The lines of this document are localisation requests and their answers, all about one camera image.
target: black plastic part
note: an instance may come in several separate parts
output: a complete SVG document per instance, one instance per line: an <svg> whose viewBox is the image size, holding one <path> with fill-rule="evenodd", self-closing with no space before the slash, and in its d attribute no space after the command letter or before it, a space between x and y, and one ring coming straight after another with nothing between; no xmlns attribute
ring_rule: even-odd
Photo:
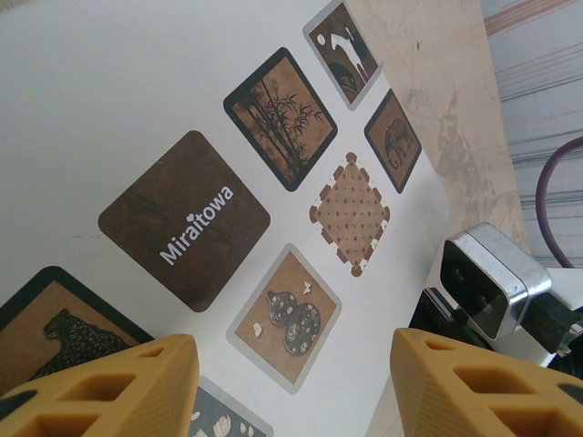
<svg viewBox="0 0 583 437"><path fill-rule="evenodd" d="M583 388L572 384L559 384L558 387L575 401L583 405Z"/></svg>
<svg viewBox="0 0 583 437"><path fill-rule="evenodd" d="M0 421L9 416L17 408L23 406L36 396L36 390L23 391L9 398L0 399Z"/></svg>
<svg viewBox="0 0 583 437"><path fill-rule="evenodd" d="M583 380L583 337L571 341L568 346L572 352L566 357L557 355L548 367Z"/></svg>
<svg viewBox="0 0 583 437"><path fill-rule="evenodd" d="M431 289L434 295L440 296L436 289ZM483 349L492 350L490 345L485 342L478 334L465 326L467 315L461 310L454 310L441 300L442 304L449 307L451 317L448 318L440 311L435 304L428 297L426 292L421 295L415 313L411 318L409 328L417 330L426 330L433 334L443 335L453 340L462 341L473 346L478 346Z"/></svg>
<svg viewBox="0 0 583 437"><path fill-rule="evenodd" d="M583 310L572 311L555 296L536 296L527 308L522 327L550 353L567 346L575 339L569 329L583 321Z"/></svg>
<svg viewBox="0 0 583 437"><path fill-rule="evenodd" d="M490 339L495 339L506 316L504 292L453 242L444 244L441 283L450 296Z"/></svg>

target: brown square tile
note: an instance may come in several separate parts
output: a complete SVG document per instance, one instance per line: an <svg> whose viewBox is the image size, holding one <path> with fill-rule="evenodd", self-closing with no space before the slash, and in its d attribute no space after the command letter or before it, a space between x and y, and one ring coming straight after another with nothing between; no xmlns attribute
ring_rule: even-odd
<svg viewBox="0 0 583 437"><path fill-rule="evenodd" d="M286 48L225 98L224 108L289 191L299 187L338 132Z"/></svg>
<svg viewBox="0 0 583 437"><path fill-rule="evenodd" d="M284 388L296 392L340 309L340 301L323 279L289 245L233 322L228 336Z"/></svg>
<svg viewBox="0 0 583 437"><path fill-rule="evenodd" d="M346 4L328 4L303 33L344 103L355 109L381 71Z"/></svg>
<svg viewBox="0 0 583 437"><path fill-rule="evenodd" d="M0 396L150 340L66 271L47 267L0 308Z"/></svg>
<svg viewBox="0 0 583 437"><path fill-rule="evenodd" d="M99 216L99 227L195 311L215 300L270 216L200 132L189 132Z"/></svg>
<svg viewBox="0 0 583 437"><path fill-rule="evenodd" d="M336 169L333 184L320 193L310 209L312 223L322 225L322 236L350 266L354 276L363 274L390 218L383 198L354 153Z"/></svg>
<svg viewBox="0 0 583 437"><path fill-rule="evenodd" d="M421 154L421 143L392 89L364 128L364 135L394 189L402 193Z"/></svg>

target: elephant illustration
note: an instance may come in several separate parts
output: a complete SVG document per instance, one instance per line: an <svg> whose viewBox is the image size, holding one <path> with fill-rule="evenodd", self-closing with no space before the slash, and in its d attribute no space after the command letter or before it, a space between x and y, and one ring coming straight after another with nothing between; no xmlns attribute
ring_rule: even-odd
<svg viewBox="0 0 583 437"><path fill-rule="evenodd" d="M391 167L397 170L407 158L414 142L413 133L402 118L395 118L384 131L384 151Z"/></svg>

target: gourd illustration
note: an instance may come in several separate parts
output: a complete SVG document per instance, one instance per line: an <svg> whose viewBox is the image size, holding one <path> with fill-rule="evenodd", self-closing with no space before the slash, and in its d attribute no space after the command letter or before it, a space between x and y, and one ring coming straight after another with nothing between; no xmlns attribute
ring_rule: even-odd
<svg viewBox="0 0 583 437"><path fill-rule="evenodd" d="M267 292L270 318L275 326L284 328L283 344L291 355L303 355L313 345L320 332L320 312L312 303L298 305L289 291Z"/></svg>

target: yellow foam block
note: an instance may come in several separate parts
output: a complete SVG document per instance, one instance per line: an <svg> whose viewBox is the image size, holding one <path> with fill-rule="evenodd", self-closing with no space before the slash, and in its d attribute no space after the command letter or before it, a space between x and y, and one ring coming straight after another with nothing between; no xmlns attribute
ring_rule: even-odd
<svg viewBox="0 0 583 437"><path fill-rule="evenodd" d="M583 381L558 371L402 329L391 373L407 437L583 436Z"/></svg>
<svg viewBox="0 0 583 437"><path fill-rule="evenodd" d="M186 436L199 382L194 339L171 335L27 382L3 437Z"/></svg>

